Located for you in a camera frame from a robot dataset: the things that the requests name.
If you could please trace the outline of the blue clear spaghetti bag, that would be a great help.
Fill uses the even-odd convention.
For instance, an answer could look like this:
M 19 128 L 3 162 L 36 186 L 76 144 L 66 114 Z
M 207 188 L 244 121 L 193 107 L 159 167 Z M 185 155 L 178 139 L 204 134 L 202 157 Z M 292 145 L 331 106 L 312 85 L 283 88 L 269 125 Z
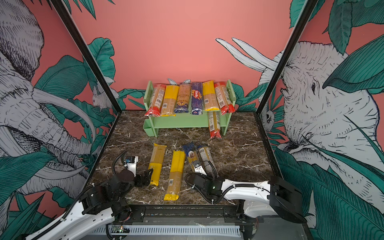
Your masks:
M 214 177 L 214 161 L 208 146 L 198 146 L 198 151 L 203 162 L 205 172 L 208 176 Z

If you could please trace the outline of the blue Ankara spaghetti bag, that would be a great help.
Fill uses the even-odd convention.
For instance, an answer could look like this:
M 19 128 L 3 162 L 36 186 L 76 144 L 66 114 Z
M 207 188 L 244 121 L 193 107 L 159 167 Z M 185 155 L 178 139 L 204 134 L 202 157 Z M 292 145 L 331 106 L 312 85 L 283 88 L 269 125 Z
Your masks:
M 194 143 L 191 142 L 189 144 L 183 145 L 183 150 L 186 154 L 187 160 L 192 170 L 195 172 L 199 167 L 201 167 L 201 161 L 198 157 L 198 153 Z

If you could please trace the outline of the long yellow spaghetti bag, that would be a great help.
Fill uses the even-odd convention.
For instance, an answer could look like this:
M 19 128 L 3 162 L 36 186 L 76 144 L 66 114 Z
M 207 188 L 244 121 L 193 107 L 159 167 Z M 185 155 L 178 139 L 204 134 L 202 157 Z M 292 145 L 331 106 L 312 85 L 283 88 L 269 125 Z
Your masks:
M 164 201 L 176 201 L 179 199 L 183 179 L 186 154 L 184 151 L 174 151 L 171 163 L 167 192 Z

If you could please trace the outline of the red spaghetti bag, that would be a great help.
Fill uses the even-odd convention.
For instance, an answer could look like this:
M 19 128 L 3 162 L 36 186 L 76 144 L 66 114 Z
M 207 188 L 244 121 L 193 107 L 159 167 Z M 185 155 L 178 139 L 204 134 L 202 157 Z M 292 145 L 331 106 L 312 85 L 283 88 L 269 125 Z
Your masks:
M 226 83 L 217 82 L 217 83 L 214 83 L 214 87 L 215 87 L 217 101 L 219 103 L 219 107 L 221 110 L 221 114 L 225 115 L 227 113 L 234 113 L 235 108 L 231 102 Z
M 163 104 L 166 85 L 156 84 L 153 88 L 150 107 L 146 112 L 146 117 L 159 117 L 161 115 L 161 107 Z
M 210 139 L 221 139 L 221 125 L 219 112 L 208 112 Z

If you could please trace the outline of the yellow orange spaghetti bag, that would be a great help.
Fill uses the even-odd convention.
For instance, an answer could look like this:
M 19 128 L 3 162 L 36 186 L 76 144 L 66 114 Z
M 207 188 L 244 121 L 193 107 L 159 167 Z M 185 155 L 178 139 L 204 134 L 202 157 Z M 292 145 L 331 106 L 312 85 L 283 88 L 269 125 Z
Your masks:
M 218 111 L 220 109 L 213 80 L 203 83 L 203 99 L 205 111 Z

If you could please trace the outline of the small yellow pasta bag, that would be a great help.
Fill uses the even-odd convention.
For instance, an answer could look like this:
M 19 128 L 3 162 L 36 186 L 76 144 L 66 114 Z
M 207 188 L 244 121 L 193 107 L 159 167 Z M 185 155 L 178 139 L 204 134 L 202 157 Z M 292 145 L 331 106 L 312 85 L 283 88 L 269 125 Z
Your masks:
M 181 84 L 179 88 L 179 93 L 177 97 L 177 102 L 174 112 L 179 113 L 188 113 L 189 112 L 189 103 L 191 98 L 192 85 L 191 84 Z

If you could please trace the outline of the blue Barilla spaghetti box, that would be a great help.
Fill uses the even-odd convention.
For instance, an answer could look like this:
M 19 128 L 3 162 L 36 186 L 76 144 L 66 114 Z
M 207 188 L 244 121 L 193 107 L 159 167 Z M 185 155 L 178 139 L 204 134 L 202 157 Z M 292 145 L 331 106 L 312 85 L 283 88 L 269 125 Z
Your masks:
M 192 83 L 192 115 L 203 114 L 203 84 L 200 82 Z

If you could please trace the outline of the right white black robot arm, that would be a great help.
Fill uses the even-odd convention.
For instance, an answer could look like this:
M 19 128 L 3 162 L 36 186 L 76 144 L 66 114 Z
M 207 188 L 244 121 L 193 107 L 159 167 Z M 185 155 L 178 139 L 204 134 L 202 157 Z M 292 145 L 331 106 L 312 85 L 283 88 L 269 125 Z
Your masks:
M 302 192 L 278 176 L 268 181 L 247 183 L 189 173 L 185 182 L 212 205 L 222 200 L 243 201 L 242 214 L 249 218 L 278 216 L 291 223 L 307 222 L 302 209 Z

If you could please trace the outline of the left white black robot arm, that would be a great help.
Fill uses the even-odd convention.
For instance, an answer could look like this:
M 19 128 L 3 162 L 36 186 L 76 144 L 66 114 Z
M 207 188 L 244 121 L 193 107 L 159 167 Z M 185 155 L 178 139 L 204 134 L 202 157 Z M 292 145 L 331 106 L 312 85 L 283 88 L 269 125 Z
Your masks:
M 56 220 L 41 230 L 20 235 L 20 240 L 77 240 L 100 226 L 117 222 L 127 222 L 133 210 L 126 195 L 133 188 L 141 188 L 151 183 L 154 170 L 148 169 L 137 174 L 137 156 L 127 156 L 121 152 L 113 161 L 112 177 L 99 184 L 84 189 L 70 207 Z

